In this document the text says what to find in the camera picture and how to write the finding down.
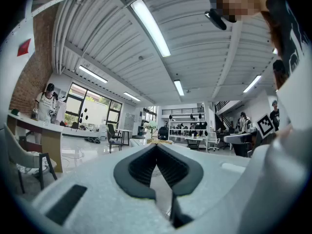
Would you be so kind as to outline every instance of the table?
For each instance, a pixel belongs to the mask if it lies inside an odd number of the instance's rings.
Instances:
[[[204,138],[185,138],[186,141],[187,141],[187,147],[189,148],[197,148],[197,150],[199,151],[199,144],[202,140],[204,140]],[[190,143],[189,140],[192,140],[192,141],[197,141],[196,144],[193,144],[193,143]]]
[[[42,120],[37,121],[23,114],[16,116],[12,113],[8,113],[7,125],[14,135],[16,135],[17,132],[19,136],[26,136],[25,129],[42,134],[41,145],[28,142],[27,146],[29,147],[29,150],[40,153],[49,153],[49,157],[57,163],[54,171],[56,173],[63,172],[61,159],[61,137],[64,129],[63,126],[45,123]]]
[[[122,132],[122,134],[121,134],[121,143],[122,143],[122,146],[123,146],[123,145],[129,146],[129,133],[130,133],[130,132],[132,133],[132,131],[131,131],[131,130],[125,130],[125,129],[117,129],[116,131]],[[124,143],[124,142],[125,142],[125,133],[128,133],[128,144],[125,144],[125,143]]]

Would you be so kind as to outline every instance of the ceiling light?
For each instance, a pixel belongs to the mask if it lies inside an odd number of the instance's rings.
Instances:
[[[127,93],[127,92],[124,92],[124,94],[127,95],[127,96],[129,96],[129,97],[131,97],[132,99],[135,99],[135,100],[137,100],[137,101],[141,101],[140,99],[138,99],[138,98],[132,96],[131,94],[129,94],[129,93]]]
[[[143,0],[136,0],[135,2],[131,3],[131,7],[133,8],[134,12],[137,14],[137,16],[140,18],[140,20],[150,33],[161,55],[163,57],[170,56],[171,53],[168,49],[165,39],[162,36],[155,19],[153,18],[151,12],[148,10]]]
[[[177,91],[179,92],[179,94],[181,96],[184,96],[184,92],[183,92],[180,80],[175,80],[175,87],[176,87]]]
[[[261,76],[257,76],[253,82],[248,86],[248,88],[246,88],[244,90],[244,93],[247,93],[259,80],[260,80]]]
[[[102,81],[104,83],[107,83],[107,80],[105,80],[102,77],[98,76],[97,74],[91,72],[90,70],[88,70],[88,69],[86,69],[86,68],[84,68],[82,66],[80,66],[79,69],[82,70],[83,72],[86,72],[87,74],[93,76],[94,78],[96,78],[96,79],[98,79],[98,80],[100,80],[100,81]]]

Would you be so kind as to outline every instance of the floor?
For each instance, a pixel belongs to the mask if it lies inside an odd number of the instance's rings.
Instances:
[[[31,141],[32,136],[27,137],[28,141]],[[186,146],[185,143],[177,143],[181,146]],[[127,150],[130,148],[129,146],[123,146],[122,150]],[[66,176],[67,173],[73,171],[79,165],[89,161],[96,159],[98,156],[109,154],[109,145],[107,141],[101,141],[101,144],[94,144],[85,141],[83,138],[76,137],[68,137],[64,136],[62,139],[62,165],[63,165],[63,173],[56,173],[58,178],[62,176]],[[118,147],[112,148],[112,153],[118,152]],[[220,149],[209,151],[210,153],[220,154],[220,155],[231,155],[234,156],[234,151],[230,151],[229,148],[225,150]],[[40,193],[40,185],[39,182],[31,176],[23,177],[25,194],[21,193],[18,177],[15,176],[15,187],[17,193],[28,201],[32,201],[38,193]],[[54,179],[50,173],[44,176],[44,185],[45,187],[49,184],[53,183]],[[155,167],[155,170],[152,175],[151,180],[151,188],[156,191],[156,205],[161,211],[161,213],[169,218],[171,211],[171,201],[172,201],[172,190],[168,186],[164,177],[161,175],[158,167]]]

